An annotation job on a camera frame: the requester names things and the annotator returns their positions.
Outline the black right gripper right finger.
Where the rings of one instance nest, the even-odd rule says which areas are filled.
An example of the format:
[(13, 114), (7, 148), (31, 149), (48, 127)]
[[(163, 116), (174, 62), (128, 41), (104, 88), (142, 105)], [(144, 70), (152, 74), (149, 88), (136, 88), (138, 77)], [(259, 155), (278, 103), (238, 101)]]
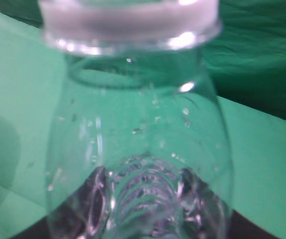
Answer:
[(190, 169), (181, 170), (181, 224), (184, 239), (259, 239), (260, 228), (209, 189)]

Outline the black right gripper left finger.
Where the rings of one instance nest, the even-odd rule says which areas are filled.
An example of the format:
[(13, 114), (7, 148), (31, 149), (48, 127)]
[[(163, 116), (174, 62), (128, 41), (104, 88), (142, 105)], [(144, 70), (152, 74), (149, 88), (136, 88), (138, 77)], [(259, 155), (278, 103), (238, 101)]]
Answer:
[(46, 217), (49, 239), (101, 239), (108, 220), (108, 173), (95, 169)]

